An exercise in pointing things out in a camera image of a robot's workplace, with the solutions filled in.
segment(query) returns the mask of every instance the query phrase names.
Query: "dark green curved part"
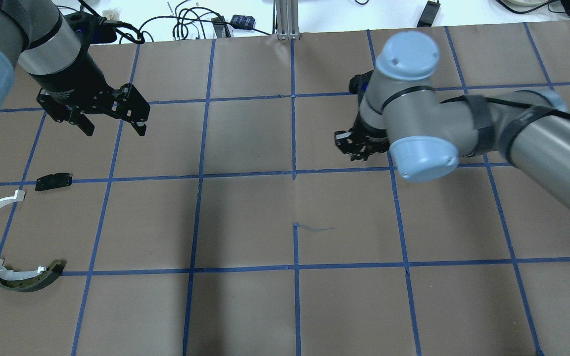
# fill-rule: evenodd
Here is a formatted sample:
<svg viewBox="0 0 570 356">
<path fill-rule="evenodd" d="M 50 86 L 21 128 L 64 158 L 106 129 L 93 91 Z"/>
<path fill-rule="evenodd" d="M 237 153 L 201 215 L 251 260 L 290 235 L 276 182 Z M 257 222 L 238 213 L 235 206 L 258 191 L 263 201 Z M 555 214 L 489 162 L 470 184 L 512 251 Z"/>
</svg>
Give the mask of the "dark green curved part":
<svg viewBox="0 0 570 356">
<path fill-rule="evenodd" d="M 61 260 L 54 260 L 52 264 L 36 277 L 29 279 L 23 279 L 22 281 L 7 281 L 6 279 L 0 278 L 0 287 L 7 289 L 9 291 L 16 292 L 34 292 L 41 290 L 52 282 L 56 281 L 63 269 L 65 268 L 65 262 Z"/>
</svg>

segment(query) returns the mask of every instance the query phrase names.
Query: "robotic arm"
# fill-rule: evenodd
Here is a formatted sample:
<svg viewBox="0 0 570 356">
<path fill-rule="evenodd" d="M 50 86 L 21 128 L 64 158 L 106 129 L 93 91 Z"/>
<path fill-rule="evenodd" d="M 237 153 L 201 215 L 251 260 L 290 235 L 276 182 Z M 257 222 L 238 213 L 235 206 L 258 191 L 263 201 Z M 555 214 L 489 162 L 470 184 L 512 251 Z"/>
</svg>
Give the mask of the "robotic arm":
<svg viewBox="0 0 570 356">
<path fill-rule="evenodd" d="M 359 111 L 335 144 L 351 160 L 390 149 L 400 175 L 425 182 L 454 171 L 459 157 L 499 151 L 570 208 L 570 114 L 552 90 L 520 90 L 495 98 L 463 95 L 438 103 L 430 76 L 439 50 L 420 32 L 389 39 L 375 70 L 350 90 Z"/>
<path fill-rule="evenodd" d="M 143 136 L 147 101 L 133 84 L 110 87 L 88 54 L 106 19 L 86 13 L 67 17 L 50 0 L 0 0 L 0 108 L 19 63 L 41 85 L 37 101 L 54 121 L 91 136 L 94 125 L 84 113 L 104 113 L 125 120 Z"/>
</svg>

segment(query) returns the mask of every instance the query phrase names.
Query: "blue grid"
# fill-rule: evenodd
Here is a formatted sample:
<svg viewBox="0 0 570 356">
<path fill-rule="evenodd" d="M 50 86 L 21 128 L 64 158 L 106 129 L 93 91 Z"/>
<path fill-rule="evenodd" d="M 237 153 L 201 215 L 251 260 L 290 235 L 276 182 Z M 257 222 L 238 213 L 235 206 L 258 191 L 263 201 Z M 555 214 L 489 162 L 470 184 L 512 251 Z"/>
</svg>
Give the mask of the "blue grid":
<svg viewBox="0 0 570 356">
<path fill-rule="evenodd" d="M 553 88 L 554 86 L 570 86 L 570 82 L 564 83 L 553 83 L 548 75 L 547 69 L 541 59 L 540 53 L 536 44 L 533 40 L 532 34 L 529 30 L 529 26 L 527 23 L 524 24 L 525 31 L 527 32 L 527 36 L 531 42 L 532 48 L 538 58 L 540 66 L 543 70 L 543 74 L 547 80 L 546 84 L 516 84 L 516 85 L 495 85 L 495 86 L 467 86 L 464 77 L 462 74 L 461 66 L 459 64 L 457 58 L 457 52 L 454 47 L 454 43 L 452 38 L 450 37 L 450 32 L 448 27 L 444 27 L 446 35 L 448 37 L 448 42 L 450 44 L 450 48 L 452 50 L 453 59 L 455 61 L 455 65 L 457 67 L 457 72 L 459 74 L 459 79 L 461 81 L 461 87 L 447 87 L 447 88 L 437 88 L 437 90 L 463 90 L 465 93 L 468 90 L 473 89 L 496 89 L 496 88 L 528 88 L 528 87 L 549 87 Z M 369 49 L 371 50 L 371 58 L 373 63 L 375 61 L 375 52 L 373 48 L 373 41 L 371 40 L 371 32 L 367 30 L 367 38 L 369 41 Z M 570 257 L 549 257 L 549 258 L 532 258 L 532 259 L 518 259 L 514 252 L 514 247 L 511 242 L 511 238 L 509 237 L 509 232 L 507 229 L 507 222 L 505 221 L 504 212 L 502 209 L 502 205 L 500 204 L 500 198 L 498 196 L 498 189 L 496 182 L 493 178 L 493 174 L 491 172 L 491 167 L 498 167 L 498 166 L 509 166 L 510 164 L 507 163 L 491 163 L 487 156 L 484 156 L 483 163 L 475 163 L 475 164 L 461 164 L 459 167 L 485 167 L 489 181 L 491 183 L 491 187 L 493 190 L 495 203 L 498 208 L 498 212 L 500 215 L 500 219 L 502 221 L 502 226 L 505 234 L 505 239 L 507 240 L 507 246 L 509 247 L 510 258 L 509 259 L 495 259 L 495 260 L 472 260 L 472 261 L 410 261 L 409 255 L 406 247 L 405 237 L 403 234 L 403 223 L 402 223 L 402 215 L 401 215 L 401 207 L 400 207 L 400 197 L 398 196 L 398 191 L 396 187 L 396 176 L 395 171 L 396 167 L 392 162 L 392 158 L 390 154 L 387 155 L 389 165 L 388 167 L 366 167 L 366 168 L 352 168 L 352 169 L 307 169 L 307 170 L 299 170 L 296 168 L 296 106 L 295 106 L 295 99 L 297 97 L 323 97 L 323 96 L 338 96 L 338 95 L 351 95 L 348 92 L 325 92 L 325 93 L 315 93 L 315 94 L 296 94 L 296 87 L 295 87 L 295 69 L 294 69 L 294 41 L 291 41 L 291 95 L 267 95 L 267 96 L 252 96 L 252 97 L 227 97 L 227 98 L 219 98 L 219 99 L 211 99 L 210 98 L 210 88 L 212 83 L 212 72 L 213 72 L 213 59 L 215 55 L 215 40 L 212 42 L 212 48 L 210 53 L 210 64 L 208 68 L 208 87 L 206 91 L 206 98 L 205 99 L 189 99 L 189 100 L 175 100 L 175 101 L 152 101 L 149 102 L 152 105 L 157 104 L 183 104 L 183 103 L 205 103 L 205 111 L 204 111 L 204 122 L 203 122 L 203 131 L 202 131 L 202 138 L 201 138 L 201 151 L 200 151 L 200 160 L 199 160 L 199 174 L 197 175 L 187 175 L 187 176 L 150 176 L 150 177 L 131 177 L 131 178 L 114 178 L 113 172 L 115 168 L 116 158 L 118 154 L 118 147 L 120 145 L 120 137 L 122 135 L 122 126 L 123 122 L 121 121 L 118 127 L 118 133 L 115 141 L 114 151 L 113 151 L 113 158 L 111 162 L 111 169 L 109 170 L 108 178 L 92 178 L 92 179 L 75 179 L 73 180 L 73 184 L 84 184 L 84 183 L 96 183 L 96 182 L 105 182 L 107 184 L 104 202 L 102 205 L 101 216 L 98 223 L 97 234 L 95 237 L 94 248 L 89 264 L 89 268 L 87 271 L 65 271 L 63 273 L 63 277 L 69 276 L 85 276 L 86 277 L 86 284 L 85 289 L 81 301 L 81 309 L 79 311 L 79 317 L 77 321 L 77 327 L 75 331 L 74 343 L 72 345 L 72 355 L 74 356 L 77 351 L 78 340 L 81 332 L 82 321 L 84 318 L 85 308 L 86 308 L 86 301 L 89 292 L 89 286 L 91 283 L 91 279 L 95 275 L 141 275 L 141 274 L 177 274 L 177 273 L 186 273 L 189 276 L 188 281 L 188 293 L 186 299 L 186 319 L 184 323 L 184 335 L 183 335 L 183 347 L 184 352 L 183 354 L 186 355 L 187 346 L 188 346 L 188 335 L 190 329 L 190 310 L 191 310 L 191 302 L 192 302 L 192 289 L 193 289 L 193 281 L 195 273 L 232 273 L 232 272 L 257 272 L 257 271 L 271 271 L 271 270 L 293 270 L 294 271 L 294 300 L 295 300 L 295 314 L 296 314 L 296 354 L 300 356 L 302 354 L 302 347 L 301 347 L 301 311 L 300 311 L 300 285 L 299 285 L 299 271 L 300 270 L 307 270 L 307 269 L 334 269 L 334 268 L 404 268 L 405 269 L 405 277 L 406 277 L 406 284 L 407 284 L 407 293 L 409 297 L 409 309 L 410 309 L 410 316 L 412 321 L 412 328 L 414 332 L 414 339 L 416 344 L 416 354 L 421 356 L 421 345 L 419 342 L 419 330 L 418 330 L 418 323 L 416 317 L 416 306 L 414 304 L 414 298 L 412 295 L 412 282 L 410 279 L 410 268 L 411 267 L 432 267 L 432 266 L 477 266 L 477 265 L 502 265 L 502 264 L 511 264 L 514 268 L 514 272 L 516 274 L 516 279 L 518 282 L 518 286 L 520 288 L 520 293 L 522 297 L 522 302 L 525 309 L 525 314 L 527 316 L 527 321 L 529 322 L 529 328 L 532 334 L 532 339 L 534 342 L 534 346 L 536 347 L 536 352 L 539 355 L 543 355 L 543 352 L 540 348 L 540 343 L 538 341 L 538 337 L 536 335 L 535 327 L 533 324 L 533 320 L 531 317 L 531 311 L 529 308 L 529 304 L 527 302 L 527 298 L 524 291 L 523 282 L 520 275 L 520 269 L 518 268 L 519 264 L 536 264 L 536 263 L 559 263 L 559 262 L 570 262 Z M 130 82 L 133 82 L 133 78 L 136 72 L 136 65 L 138 62 L 138 55 L 140 53 L 140 46 L 138 45 L 136 49 L 136 55 L 134 58 L 133 68 L 131 72 L 131 79 Z M 239 101 L 239 100 L 260 100 L 260 99 L 280 99 L 283 97 L 291 97 L 291 128 L 292 128 L 292 170 L 291 171 L 270 171 L 270 172 L 243 172 L 243 173 L 229 173 L 229 174 L 204 174 L 203 173 L 203 161 L 204 161 L 204 151 L 205 151 L 205 140 L 206 140 L 206 131 L 207 131 L 207 124 L 208 124 L 208 108 L 211 102 L 215 101 Z M 6 112 L 21 112 L 21 111 L 42 111 L 42 108 L 18 108 L 18 109 L 4 109 L 0 110 L 2 113 Z M 39 124 L 36 137 L 34 143 L 32 145 L 32 149 L 30 150 L 30 155 L 27 160 L 27 164 L 25 166 L 25 170 L 23 172 L 23 177 L 21 181 L 18 182 L 0 182 L 0 186 L 18 186 L 19 189 L 22 189 L 25 185 L 34 185 L 36 184 L 35 181 L 27 181 L 27 173 L 29 171 L 30 164 L 32 162 L 32 158 L 34 156 L 34 151 L 38 144 L 39 136 L 41 135 L 41 130 L 43 128 L 43 124 L 45 123 L 46 115 L 43 113 L 43 117 L 41 118 L 41 123 Z M 203 180 L 205 178 L 231 178 L 231 177 L 244 177 L 244 176 L 274 176 L 274 175 L 292 175 L 292 178 L 295 179 L 297 174 L 321 174 L 321 173 L 336 173 L 336 172 L 369 172 L 369 171 L 389 171 L 391 176 L 391 184 L 393 187 L 393 198 L 394 198 L 394 207 L 396 210 L 396 218 L 398 221 L 398 228 L 400 233 L 400 243 L 402 246 L 402 262 L 378 262 L 378 263 L 352 263 L 352 264 L 300 264 L 299 257 L 298 257 L 298 224 L 295 223 L 293 226 L 293 250 L 294 250 L 294 264 L 288 265 L 276 265 L 276 266 L 255 266 L 255 267 L 232 267 L 232 268 L 195 268 L 195 258 L 196 258 L 196 250 L 197 250 L 197 237 L 199 231 L 199 213 L 201 208 L 201 194 L 203 188 Z M 195 221 L 194 221 L 194 232 L 193 232 L 193 241 L 192 241 L 192 249 L 190 254 L 190 268 L 168 268 L 168 269 L 152 269 L 152 270 L 103 270 L 97 271 L 94 270 L 95 265 L 95 256 L 97 253 L 97 247 L 99 243 L 99 239 L 101 236 L 102 231 L 102 223 L 104 221 L 104 214 L 106 212 L 106 207 L 108 204 L 109 194 L 111 191 L 111 184 L 113 182 L 125 182 L 125 181 L 134 181 L 134 180 L 169 180 L 169 179 L 190 179 L 196 178 L 199 180 L 198 190 L 197 190 L 197 204 L 195 208 Z M 4 234 L 2 236 L 2 241 L 0 242 L 0 255 L 4 248 L 4 244 L 6 242 L 7 233 L 9 232 L 9 228 L 13 221 L 14 212 L 16 210 L 16 203 L 14 203 L 12 210 L 10 212 L 6 228 L 4 230 Z"/>
</svg>

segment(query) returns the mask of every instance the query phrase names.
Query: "power adapter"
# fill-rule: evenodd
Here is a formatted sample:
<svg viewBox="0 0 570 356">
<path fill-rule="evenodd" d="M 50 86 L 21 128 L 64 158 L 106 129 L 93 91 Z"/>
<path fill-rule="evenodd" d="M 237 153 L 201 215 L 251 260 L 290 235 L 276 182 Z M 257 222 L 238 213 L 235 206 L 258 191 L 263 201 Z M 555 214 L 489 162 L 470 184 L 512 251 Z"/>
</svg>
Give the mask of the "power adapter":
<svg viewBox="0 0 570 356">
<path fill-rule="evenodd" d="M 439 0 L 437 0 L 437 2 L 428 0 L 426 6 L 424 7 L 424 11 L 421 13 L 417 27 L 432 26 L 434 18 L 437 16 L 437 12 L 439 12 L 440 6 L 441 4 L 439 4 Z"/>
</svg>

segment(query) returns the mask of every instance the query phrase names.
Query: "white table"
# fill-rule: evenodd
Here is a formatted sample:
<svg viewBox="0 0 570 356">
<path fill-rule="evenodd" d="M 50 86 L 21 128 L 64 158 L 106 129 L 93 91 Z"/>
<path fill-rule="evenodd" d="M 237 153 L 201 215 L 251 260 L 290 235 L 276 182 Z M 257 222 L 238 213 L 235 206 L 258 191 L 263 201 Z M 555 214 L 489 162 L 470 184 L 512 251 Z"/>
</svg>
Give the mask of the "white table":
<svg viewBox="0 0 570 356">
<path fill-rule="evenodd" d="M 55 4 L 78 8 L 76 0 L 53 0 Z M 565 14 L 550 13 L 543 7 L 530 14 L 513 14 L 495 0 L 440 0 L 441 8 L 434 26 L 478 25 L 485 23 L 541 22 L 569 19 Z M 170 15 L 165 0 L 89 0 L 99 13 L 105 9 L 121 9 L 120 20 L 139 27 L 142 22 L 160 15 Z M 170 2 L 174 8 L 178 0 Z M 272 31 L 272 0 L 190 0 L 182 7 L 204 6 L 230 20 L 233 14 L 251 15 L 256 28 Z M 365 29 L 402 29 L 416 27 L 426 0 L 370 0 L 360 6 L 355 0 L 299 0 L 299 27 L 304 32 L 339 32 Z M 559 2 L 552 9 L 563 11 Z M 173 19 L 159 19 L 147 24 L 156 41 L 171 41 Z M 214 36 L 212 25 L 205 23 L 206 34 Z M 233 36 L 256 36 L 256 32 L 235 30 Z M 196 29 L 190 26 L 190 36 L 196 37 Z"/>
</svg>

